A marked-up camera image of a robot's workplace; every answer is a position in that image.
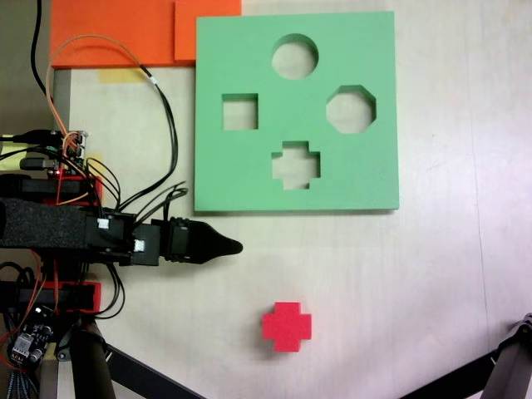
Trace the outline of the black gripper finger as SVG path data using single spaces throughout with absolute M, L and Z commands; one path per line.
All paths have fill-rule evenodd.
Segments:
M 221 258 L 224 256 L 240 254 L 243 249 L 244 247 L 241 244 L 233 246 L 209 247 L 199 254 L 198 264 L 205 264 L 213 259 Z
M 210 224 L 201 223 L 199 228 L 201 246 L 206 249 L 242 249 L 244 246 L 235 239 L 231 239 L 219 233 Z

